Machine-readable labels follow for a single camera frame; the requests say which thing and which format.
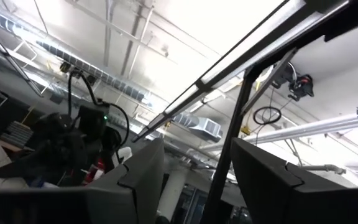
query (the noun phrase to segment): ceiling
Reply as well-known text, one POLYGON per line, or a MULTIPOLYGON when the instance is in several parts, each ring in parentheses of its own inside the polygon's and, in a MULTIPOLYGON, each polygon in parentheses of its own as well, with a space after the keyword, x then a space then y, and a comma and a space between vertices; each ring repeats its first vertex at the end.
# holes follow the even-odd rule
MULTIPOLYGON (((74 2, 37 0, 40 14, 34 0, 5 0, 4 2, 12 14, 66 43, 76 50, 80 58, 103 68, 111 75, 130 80, 166 102, 173 101, 184 92, 207 68, 281 3, 279 0, 269 1, 268 4, 262 1, 244 0, 224 2, 116 0, 111 22, 119 29, 111 29, 110 46, 106 48, 106 25, 90 16, 94 14, 102 20, 106 19, 106 2, 103 0, 74 2), (81 8, 87 9, 88 14, 80 10, 81 8), (128 34, 138 39, 141 37, 150 11, 152 13, 142 39, 143 45, 134 62, 134 68, 129 73, 138 45, 130 44, 128 34), (40 15, 47 29, 42 24, 40 15)), ((291 7, 286 10, 294 9, 300 3, 301 1, 290 1, 291 7)), ((0 39, 4 45, 14 49, 20 41, 13 42, 7 36, 4 31, 0 31, 0 39)), ((40 56, 35 62, 42 65, 51 63, 52 70, 57 71, 59 60, 46 55, 42 50, 36 49, 36 52, 40 56)), ((22 49, 20 53, 31 58, 31 52, 28 50, 22 49)), ((277 123, 278 127, 284 124, 302 125, 356 113, 358 29, 328 43, 318 39, 300 49, 291 62, 299 74, 310 74, 313 77, 315 96, 313 98, 307 96, 299 102, 288 103, 288 88, 282 87, 275 90, 273 94, 269 89, 256 102, 254 109, 268 106, 270 101, 272 106, 278 108, 288 103, 282 109, 283 116, 287 119, 281 119, 277 123)), ((224 141, 229 126, 240 82, 241 79, 233 81, 225 97, 218 97, 193 112, 196 116, 207 117, 222 125, 224 134, 220 143, 224 141)), ((131 116, 140 114, 147 118, 147 121, 160 112, 139 108, 139 103, 122 97, 119 92, 107 91, 103 85, 100 85, 95 92, 123 106, 131 116)), ((257 127, 252 118, 244 119, 244 124, 249 125, 251 129, 257 127)), ((275 128, 266 126, 260 133, 274 130, 275 128)), ((172 125, 167 131, 185 142, 190 142, 193 146, 210 144, 182 126, 172 125)), ((341 138, 311 136, 297 139, 295 146, 302 160, 307 164, 335 164, 346 167, 358 177, 358 129, 344 133, 341 138)), ((281 158, 297 163, 297 158, 285 142, 259 146, 281 158)), ((217 149, 210 153, 219 154, 219 151, 220 149, 217 149)))

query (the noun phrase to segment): ventilation duct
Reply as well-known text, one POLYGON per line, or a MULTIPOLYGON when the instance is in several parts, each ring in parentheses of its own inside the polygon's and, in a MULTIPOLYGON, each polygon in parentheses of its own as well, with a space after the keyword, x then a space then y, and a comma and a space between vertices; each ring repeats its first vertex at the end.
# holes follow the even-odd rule
MULTIPOLYGON (((0 13, 3 14, 0 14, 0 28, 14 35, 23 35, 23 33, 28 35, 28 33, 31 33, 35 40, 34 42, 36 42, 51 54, 100 79, 102 82, 107 84, 107 86, 111 86, 114 89, 123 92, 125 95, 135 99, 139 103, 146 105, 154 111, 158 111, 156 108, 166 108, 166 106, 168 106, 168 102, 161 99, 161 97, 149 93, 147 90, 142 90, 140 87, 135 87, 135 85, 118 79, 104 72, 98 67, 79 59, 78 57, 74 56, 73 53, 68 52, 68 50, 75 52, 70 46, 67 46, 54 37, 49 36, 44 31, 39 30, 38 28, 17 18, 15 15, 10 14, 3 8, 0 8, 0 13)), ((189 128, 193 134, 204 140, 219 142, 223 135, 223 132, 221 131, 221 125, 208 118, 198 118, 196 116, 179 114, 173 118, 173 121, 189 128)))

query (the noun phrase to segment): desk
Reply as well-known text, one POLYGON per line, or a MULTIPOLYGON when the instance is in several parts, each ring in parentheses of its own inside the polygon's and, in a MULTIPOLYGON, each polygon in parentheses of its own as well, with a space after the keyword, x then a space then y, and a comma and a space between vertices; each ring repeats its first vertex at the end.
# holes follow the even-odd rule
POLYGON ((1 147, 9 149, 13 152, 18 152, 18 151, 22 150, 21 148, 14 146, 12 144, 9 144, 8 142, 4 142, 2 140, 0 140, 0 145, 1 145, 1 147))

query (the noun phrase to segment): white ceiling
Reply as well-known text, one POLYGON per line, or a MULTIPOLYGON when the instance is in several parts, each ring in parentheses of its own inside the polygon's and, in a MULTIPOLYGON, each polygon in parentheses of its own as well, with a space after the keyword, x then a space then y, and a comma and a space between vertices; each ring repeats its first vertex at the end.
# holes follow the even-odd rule
MULTIPOLYGON (((103 64, 104 24, 75 9, 65 0, 37 0, 37 3, 49 34, 77 49, 81 56, 90 58, 99 65, 103 64)), ((79 0, 77 3, 100 17, 105 17, 106 3, 103 0, 79 0)), ((142 47, 134 71, 129 75, 137 45, 134 44, 132 50, 127 52, 128 38, 113 30, 107 70, 118 76, 123 75, 167 101, 172 101, 279 3, 278 0, 269 1, 268 4, 251 0, 145 1, 143 4, 146 7, 141 11, 142 17, 135 36, 140 37, 145 18, 154 6, 143 42, 161 54, 168 49, 168 56, 163 57, 142 47), (126 54, 129 54, 129 61, 126 72, 122 74, 126 54)), ((34 0, 14 1, 14 4, 17 6, 15 15, 44 29, 34 0)), ((131 33, 140 5, 135 0, 117 0, 112 23, 131 33)), ((328 43, 324 43, 323 39, 310 43, 295 55, 292 63, 300 74, 307 73, 313 77, 315 97, 307 96, 299 102, 290 102, 283 109, 284 116, 296 124, 305 124, 356 112, 358 29, 328 43)), ((238 91, 239 87, 235 87, 227 92, 232 100, 220 97, 202 106, 195 115, 208 117, 222 124, 226 133, 238 91)), ((281 107, 287 103, 288 94, 285 87, 275 91, 272 106, 281 107)), ((271 90, 266 91, 254 108, 269 105, 270 95, 271 90)), ((113 100, 118 95, 108 97, 113 100)), ((126 109, 133 112, 136 104, 127 106, 126 109)), ((251 129, 257 127, 253 121, 249 122, 249 126, 251 129)), ((191 139, 194 145, 207 144, 183 128, 172 126, 168 131, 183 139, 191 139)), ((273 128, 265 127, 261 133, 267 131, 273 131, 273 128)), ((358 131, 351 131, 346 137, 358 144, 358 131)), ((330 163, 358 167, 358 156, 344 147, 342 142, 321 140, 319 136, 314 139, 317 139, 314 141, 319 149, 317 146, 313 147, 317 150, 297 143, 302 159, 312 161, 311 164, 330 163)), ((280 147, 274 149, 280 148, 278 150, 283 150, 284 154, 290 154, 286 145, 282 142, 278 145, 280 147)))

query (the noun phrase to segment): column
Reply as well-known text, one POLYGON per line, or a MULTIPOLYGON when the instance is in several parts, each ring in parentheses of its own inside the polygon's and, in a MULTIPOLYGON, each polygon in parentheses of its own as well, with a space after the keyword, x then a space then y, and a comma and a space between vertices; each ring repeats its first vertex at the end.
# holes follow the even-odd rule
POLYGON ((162 192, 158 210, 160 215, 171 221, 173 212, 179 201, 179 196, 186 183, 188 169, 178 166, 171 171, 167 184, 162 192))

